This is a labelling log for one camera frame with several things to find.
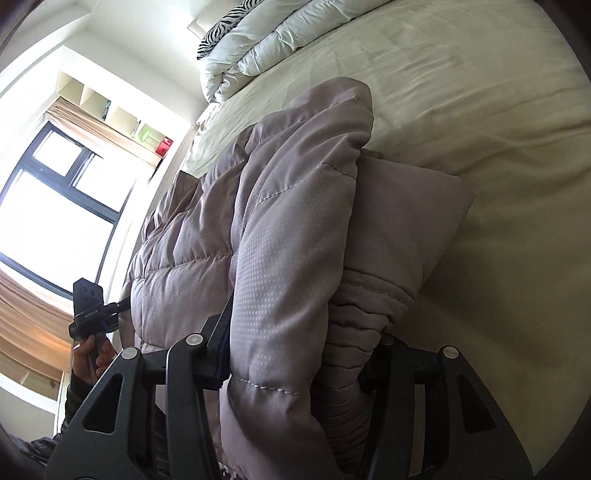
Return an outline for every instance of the black jacket sleeve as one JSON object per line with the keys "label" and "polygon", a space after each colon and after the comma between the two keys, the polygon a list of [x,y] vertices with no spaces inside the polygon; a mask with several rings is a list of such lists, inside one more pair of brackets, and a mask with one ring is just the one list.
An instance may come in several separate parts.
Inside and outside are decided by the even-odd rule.
{"label": "black jacket sleeve", "polygon": [[65,433],[68,424],[72,421],[72,418],[90,393],[91,389],[92,387],[90,385],[84,383],[80,378],[74,375],[74,372],[72,372],[70,385],[66,392],[66,418],[61,425],[60,433],[53,438],[44,437],[42,439],[33,440],[32,442],[25,442],[20,438],[9,435],[17,449],[31,460],[42,465],[47,465],[49,457],[56,448],[61,436]]}

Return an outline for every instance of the folded duvet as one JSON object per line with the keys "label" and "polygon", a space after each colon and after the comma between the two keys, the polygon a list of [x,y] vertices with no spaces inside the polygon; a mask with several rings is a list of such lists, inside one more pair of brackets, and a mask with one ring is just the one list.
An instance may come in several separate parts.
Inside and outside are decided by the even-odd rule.
{"label": "folded duvet", "polygon": [[222,103],[298,48],[389,0],[265,0],[202,62],[209,103]]}

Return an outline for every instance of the black window frame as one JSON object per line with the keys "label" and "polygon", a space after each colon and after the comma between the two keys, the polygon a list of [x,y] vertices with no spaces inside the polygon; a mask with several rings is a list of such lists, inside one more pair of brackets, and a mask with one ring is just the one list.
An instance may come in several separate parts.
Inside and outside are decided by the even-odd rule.
{"label": "black window frame", "polygon": [[[70,169],[68,170],[65,176],[60,175],[58,172],[52,170],[50,167],[47,167],[42,162],[38,161],[33,155],[37,148],[49,137],[49,135],[55,132],[62,137],[66,138],[67,140],[71,141],[72,143],[76,144],[78,147],[82,149]],[[84,174],[86,167],[90,164],[94,156],[100,157],[100,155],[93,152],[90,148],[86,148],[80,142],[77,142],[69,135],[65,134],[62,130],[55,127],[50,122],[47,122],[39,133],[35,136],[31,144],[25,150],[25,153],[19,159],[17,165],[14,167],[12,173],[8,177],[8,180],[4,187],[0,192],[0,206],[2,206],[2,202],[6,197],[9,189],[14,184],[16,179],[22,172],[27,172],[35,177],[37,180],[43,182],[49,188],[54,190],[55,192],[61,194],[66,199],[74,202],[78,206],[82,207],[84,210],[87,210],[90,213],[106,220],[107,222],[113,225],[111,229],[111,234],[109,235],[109,239],[105,245],[105,250],[103,251],[103,256],[100,261],[99,269],[96,274],[96,278],[94,281],[98,283],[100,279],[100,274],[102,272],[103,266],[105,264],[105,258],[107,252],[109,251],[109,246],[111,244],[111,240],[113,239],[113,235],[115,233],[115,229],[117,228],[117,224],[119,223],[119,219],[121,218],[121,214],[125,209],[125,205],[133,191],[135,186],[132,185],[123,205],[119,212],[113,210],[112,208],[104,205],[103,203],[99,202],[98,200],[90,197],[86,193],[81,192],[80,190],[76,189],[76,182],[81,178]],[[16,262],[9,256],[5,255],[4,253],[0,252],[0,262],[4,263],[5,265],[9,266],[13,270],[17,271],[24,277],[33,280],[38,285],[46,288],[53,293],[56,293],[60,297],[64,297],[69,300],[73,300],[73,295],[71,291],[62,288],[53,282],[46,280],[45,278],[37,275],[35,272],[29,270],[27,267],[21,265],[20,263]]]}

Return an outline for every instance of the wall shelf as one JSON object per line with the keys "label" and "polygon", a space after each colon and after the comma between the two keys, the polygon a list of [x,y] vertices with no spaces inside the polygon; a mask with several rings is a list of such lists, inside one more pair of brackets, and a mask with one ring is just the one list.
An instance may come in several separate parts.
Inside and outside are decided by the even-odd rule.
{"label": "wall shelf", "polygon": [[165,135],[82,82],[60,72],[57,93],[114,130],[155,152]]}

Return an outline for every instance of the jacket cuff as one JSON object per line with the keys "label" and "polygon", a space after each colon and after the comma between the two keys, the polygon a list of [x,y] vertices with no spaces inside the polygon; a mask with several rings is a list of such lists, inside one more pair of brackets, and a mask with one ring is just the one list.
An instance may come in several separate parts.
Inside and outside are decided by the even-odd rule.
{"label": "jacket cuff", "polygon": [[72,372],[70,378],[70,387],[68,387],[73,396],[77,397],[80,403],[88,396],[92,390],[92,386],[85,383],[83,380],[78,378],[74,372]]}

